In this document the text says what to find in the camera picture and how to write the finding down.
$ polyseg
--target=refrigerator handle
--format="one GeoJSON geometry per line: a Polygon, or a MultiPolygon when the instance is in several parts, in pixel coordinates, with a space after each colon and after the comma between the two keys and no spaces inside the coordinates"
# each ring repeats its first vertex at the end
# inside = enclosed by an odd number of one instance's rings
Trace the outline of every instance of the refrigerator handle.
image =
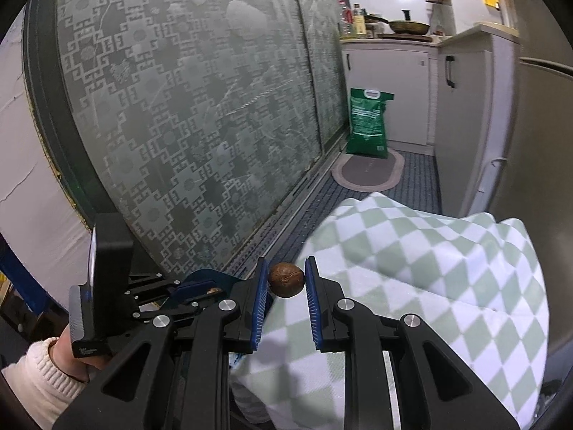
{"type": "Polygon", "coordinates": [[[482,167],[482,169],[481,169],[481,173],[480,173],[480,179],[479,179],[479,181],[478,181],[478,188],[477,188],[477,191],[478,191],[478,192],[485,192],[485,190],[481,188],[482,181],[483,181],[483,176],[485,175],[486,169],[487,169],[490,165],[494,165],[496,162],[507,163],[507,158],[505,158],[505,157],[497,157],[497,158],[494,158],[494,159],[490,160],[489,162],[486,162],[486,163],[483,165],[483,167],[482,167]]]}

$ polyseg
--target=walnut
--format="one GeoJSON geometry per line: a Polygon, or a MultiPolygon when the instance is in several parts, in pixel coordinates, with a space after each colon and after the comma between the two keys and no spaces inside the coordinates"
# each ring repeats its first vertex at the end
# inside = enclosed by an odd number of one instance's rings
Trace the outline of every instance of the walnut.
{"type": "Polygon", "coordinates": [[[296,296],[304,287],[304,273],[296,265],[281,262],[271,268],[269,284],[278,297],[296,296]]]}

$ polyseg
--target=hand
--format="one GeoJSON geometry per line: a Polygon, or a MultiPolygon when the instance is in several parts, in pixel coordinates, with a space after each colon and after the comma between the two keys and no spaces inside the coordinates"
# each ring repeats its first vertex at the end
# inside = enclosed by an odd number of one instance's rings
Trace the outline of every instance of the hand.
{"type": "Polygon", "coordinates": [[[58,369],[66,375],[84,383],[90,381],[88,365],[101,370],[111,360],[111,357],[105,356],[75,358],[72,352],[70,325],[65,327],[58,341],[50,346],[48,353],[50,354],[50,359],[58,369]]]}

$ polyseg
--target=bottle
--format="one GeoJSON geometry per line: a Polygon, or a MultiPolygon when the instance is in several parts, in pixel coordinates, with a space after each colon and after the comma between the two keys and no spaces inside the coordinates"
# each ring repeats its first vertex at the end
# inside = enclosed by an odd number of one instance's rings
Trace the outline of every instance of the bottle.
{"type": "Polygon", "coordinates": [[[358,3],[354,3],[352,20],[353,20],[352,24],[354,25],[354,33],[356,37],[357,38],[366,37],[366,24],[364,21],[362,10],[360,9],[360,5],[358,3]]]}
{"type": "Polygon", "coordinates": [[[338,18],[338,30],[340,31],[341,39],[351,39],[354,37],[354,30],[352,27],[352,11],[346,6],[344,0],[339,1],[340,16],[338,18]]]}
{"type": "Polygon", "coordinates": [[[365,19],[366,22],[366,38],[367,39],[375,39],[376,33],[378,30],[378,24],[373,19],[365,19]]]}

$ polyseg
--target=plastic bottle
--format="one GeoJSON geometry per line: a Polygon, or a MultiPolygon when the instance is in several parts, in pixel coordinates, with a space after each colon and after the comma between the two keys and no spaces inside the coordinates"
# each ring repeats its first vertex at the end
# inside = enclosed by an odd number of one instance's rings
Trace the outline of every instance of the plastic bottle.
{"type": "Polygon", "coordinates": [[[366,24],[360,5],[354,3],[354,10],[352,12],[352,24],[354,25],[354,33],[357,38],[366,37],[366,24]]]}
{"type": "Polygon", "coordinates": [[[352,11],[346,6],[344,0],[339,1],[340,16],[338,18],[338,30],[340,31],[341,39],[351,39],[354,37],[354,30],[352,27],[352,11]]]}

